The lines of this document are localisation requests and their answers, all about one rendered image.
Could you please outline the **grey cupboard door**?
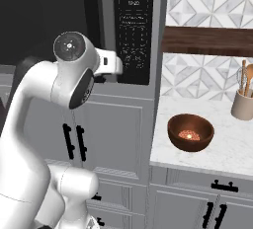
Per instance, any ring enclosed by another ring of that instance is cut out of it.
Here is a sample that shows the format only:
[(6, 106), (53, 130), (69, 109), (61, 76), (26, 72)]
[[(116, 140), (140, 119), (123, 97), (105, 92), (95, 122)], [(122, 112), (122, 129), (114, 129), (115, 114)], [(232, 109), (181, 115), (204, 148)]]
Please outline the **grey cupboard door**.
[(253, 229), (253, 200), (222, 195), (214, 218), (218, 217), (221, 204), (226, 204), (227, 209), (219, 229)]
[(74, 111), (84, 129), (83, 167), (103, 179), (147, 184), (153, 113), (150, 99), (92, 95)]
[(29, 143), (49, 163), (71, 163), (62, 127), (66, 123), (63, 113), (63, 108), (54, 103), (31, 100), (24, 133)]
[(207, 203), (214, 208), (215, 200), (215, 194), (205, 192), (157, 191), (150, 229), (203, 229)]

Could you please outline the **grey drawer front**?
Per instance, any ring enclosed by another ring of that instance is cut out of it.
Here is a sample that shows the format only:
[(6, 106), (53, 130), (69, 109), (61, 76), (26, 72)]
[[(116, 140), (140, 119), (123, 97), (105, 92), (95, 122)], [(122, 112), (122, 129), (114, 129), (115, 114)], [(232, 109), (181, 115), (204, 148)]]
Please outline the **grey drawer front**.
[[(218, 192), (253, 200), (253, 181), (251, 180), (236, 179), (227, 176), (216, 176), (212, 174), (163, 168), (158, 166), (150, 167), (149, 176), (150, 181), (153, 184), (160, 186)], [(214, 190), (211, 188), (211, 183), (215, 180), (218, 180), (218, 182), (222, 185), (227, 185), (229, 182), (233, 182), (233, 184), (239, 188), (239, 192)]]
[(105, 226), (101, 229), (144, 229), (143, 215), (125, 213), (108, 209), (101, 209), (94, 206), (88, 207), (89, 213), (96, 219), (102, 218)]
[(145, 213), (147, 186), (101, 179), (96, 193), (102, 199), (89, 199), (89, 205), (118, 209), (137, 214)]

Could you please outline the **brown wooden shelf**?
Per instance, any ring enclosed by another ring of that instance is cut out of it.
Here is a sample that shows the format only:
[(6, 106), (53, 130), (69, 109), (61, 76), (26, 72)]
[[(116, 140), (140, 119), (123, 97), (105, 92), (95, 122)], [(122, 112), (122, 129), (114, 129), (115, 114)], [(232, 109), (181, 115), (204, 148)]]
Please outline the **brown wooden shelf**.
[(163, 52), (253, 57), (253, 30), (166, 26)]

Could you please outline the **wooden stick utensil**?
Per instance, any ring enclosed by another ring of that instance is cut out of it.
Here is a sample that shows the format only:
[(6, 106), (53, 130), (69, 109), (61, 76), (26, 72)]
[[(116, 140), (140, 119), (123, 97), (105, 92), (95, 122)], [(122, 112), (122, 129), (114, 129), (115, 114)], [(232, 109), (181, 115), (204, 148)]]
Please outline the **wooden stick utensil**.
[(241, 93), (243, 95), (243, 86), (244, 86), (244, 76), (245, 76), (245, 72), (246, 72), (246, 60), (243, 59), (242, 60), (242, 70), (241, 70)]

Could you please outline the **metal whisk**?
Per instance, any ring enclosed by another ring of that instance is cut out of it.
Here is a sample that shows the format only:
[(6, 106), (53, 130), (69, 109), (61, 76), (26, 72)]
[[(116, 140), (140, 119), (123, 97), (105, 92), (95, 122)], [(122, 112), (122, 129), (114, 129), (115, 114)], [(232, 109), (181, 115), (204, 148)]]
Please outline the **metal whisk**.
[(241, 91), (241, 70), (242, 70), (242, 67), (240, 67), (236, 72), (236, 78), (239, 85), (239, 91)]

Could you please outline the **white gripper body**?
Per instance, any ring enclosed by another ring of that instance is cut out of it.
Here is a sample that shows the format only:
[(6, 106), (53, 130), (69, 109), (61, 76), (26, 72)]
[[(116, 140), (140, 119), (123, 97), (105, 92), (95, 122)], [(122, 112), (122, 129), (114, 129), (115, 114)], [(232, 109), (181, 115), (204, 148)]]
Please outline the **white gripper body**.
[(123, 63), (121, 59), (114, 53), (114, 74), (121, 75), (123, 73)]

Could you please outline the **waffle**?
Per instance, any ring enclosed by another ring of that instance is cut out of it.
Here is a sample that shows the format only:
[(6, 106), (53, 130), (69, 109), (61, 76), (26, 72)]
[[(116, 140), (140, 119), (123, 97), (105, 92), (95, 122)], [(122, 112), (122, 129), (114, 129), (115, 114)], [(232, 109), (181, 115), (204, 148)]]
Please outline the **waffle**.
[(179, 132), (179, 136), (181, 138), (187, 139), (187, 140), (192, 140), (192, 141), (199, 141), (200, 136), (194, 132), (193, 130), (182, 130)]

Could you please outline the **wooden spoon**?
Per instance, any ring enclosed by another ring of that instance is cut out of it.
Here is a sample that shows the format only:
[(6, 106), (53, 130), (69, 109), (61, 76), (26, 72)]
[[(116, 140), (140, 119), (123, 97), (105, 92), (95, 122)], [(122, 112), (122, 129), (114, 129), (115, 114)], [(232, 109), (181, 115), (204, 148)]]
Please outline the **wooden spoon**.
[(246, 82), (245, 91), (244, 91), (245, 97), (247, 97), (248, 95), (250, 81), (251, 81), (251, 78), (253, 77), (253, 63), (247, 65), (246, 70), (247, 70), (247, 82)]

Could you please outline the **black microwave door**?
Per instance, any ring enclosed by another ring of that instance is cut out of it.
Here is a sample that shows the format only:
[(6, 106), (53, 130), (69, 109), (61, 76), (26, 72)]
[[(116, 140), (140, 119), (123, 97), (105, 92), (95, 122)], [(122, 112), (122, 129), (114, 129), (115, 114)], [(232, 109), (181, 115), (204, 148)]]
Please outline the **black microwave door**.
[[(102, 49), (116, 48), (114, 0), (98, 0)], [(0, 65), (26, 56), (52, 58), (54, 39), (77, 31), (87, 37), (84, 0), (0, 0)]]

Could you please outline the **brown wooden bowl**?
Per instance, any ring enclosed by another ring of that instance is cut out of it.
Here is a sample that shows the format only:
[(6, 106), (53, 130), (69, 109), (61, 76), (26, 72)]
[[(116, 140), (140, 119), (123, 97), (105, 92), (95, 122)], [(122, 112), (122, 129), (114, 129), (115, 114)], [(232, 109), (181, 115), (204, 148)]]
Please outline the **brown wooden bowl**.
[[(200, 139), (183, 138), (182, 131), (193, 131)], [(195, 114), (176, 114), (167, 123), (168, 137), (172, 144), (180, 150), (199, 152), (204, 150), (214, 135), (212, 124), (205, 118)]]

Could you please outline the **beige utensil pot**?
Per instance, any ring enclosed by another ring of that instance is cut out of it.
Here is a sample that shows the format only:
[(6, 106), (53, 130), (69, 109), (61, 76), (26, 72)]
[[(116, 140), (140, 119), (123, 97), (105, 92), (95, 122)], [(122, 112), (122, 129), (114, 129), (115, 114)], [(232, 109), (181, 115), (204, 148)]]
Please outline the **beige utensil pot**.
[(240, 120), (253, 119), (253, 98), (245, 97), (236, 91), (231, 114)]

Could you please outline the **black microwave oven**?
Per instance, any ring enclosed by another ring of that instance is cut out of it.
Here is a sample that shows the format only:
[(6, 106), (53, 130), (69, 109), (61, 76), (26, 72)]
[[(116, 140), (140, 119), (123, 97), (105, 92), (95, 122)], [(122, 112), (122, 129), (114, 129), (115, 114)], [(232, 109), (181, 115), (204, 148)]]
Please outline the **black microwave oven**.
[(116, 48), (123, 84), (148, 85), (153, 0), (114, 0)]

